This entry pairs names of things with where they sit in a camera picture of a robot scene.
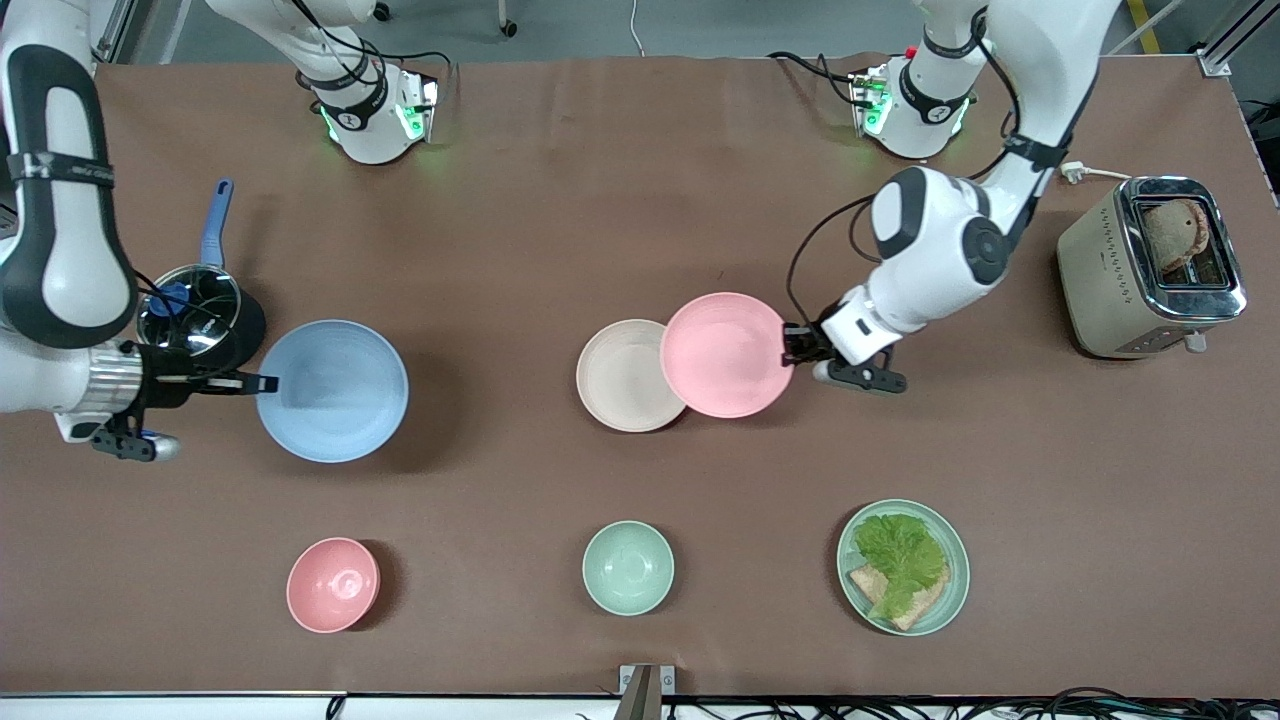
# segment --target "silver toaster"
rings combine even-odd
[[[1208,242],[1172,270],[1153,258],[1146,211],[1189,200]],[[1204,332],[1244,310],[1244,283],[1213,196],[1180,177],[1120,183],[1057,241],[1057,264],[1080,346],[1100,357],[1148,357],[1178,343],[1206,350]]]

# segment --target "pink plate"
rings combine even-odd
[[[312,633],[352,626],[378,597],[378,561],[349,538],[323,539],[308,547],[289,571],[285,598],[298,625]]]
[[[782,318],[749,295],[692,300],[662,336],[662,372],[671,389],[712,418],[764,410],[787,388],[791,370],[782,366]]]

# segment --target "green lettuce leaf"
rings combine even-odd
[[[884,597],[872,607],[873,618],[897,618],[911,609],[911,596],[932,588],[946,557],[924,520],[910,515],[876,515],[854,530],[854,542],[872,568],[888,579]]]

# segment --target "green bowl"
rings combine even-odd
[[[582,555],[582,583],[604,610],[630,618],[662,602],[676,579],[676,556],[662,533],[621,520],[595,533]]]
[[[951,582],[942,591],[942,597],[905,633],[895,628],[888,619],[872,618],[872,601],[849,579],[850,573],[867,564],[863,553],[858,552],[854,530],[863,524],[863,520],[878,515],[910,515],[924,520],[924,527],[942,546],[942,553],[951,566]],[[845,596],[854,610],[872,625],[893,635],[927,635],[946,628],[947,623],[960,614],[965,598],[969,597],[969,553],[965,552],[960,536],[942,515],[910,500],[882,500],[854,514],[845,525],[845,532],[840,533],[840,543],[836,546],[836,574],[840,575],[840,587],[845,589]]]

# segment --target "blue handle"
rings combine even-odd
[[[214,199],[209,202],[209,217],[205,218],[205,233],[200,238],[200,264],[223,266],[223,225],[227,224],[227,211],[232,206],[232,192],[236,183],[230,178],[218,181]]]

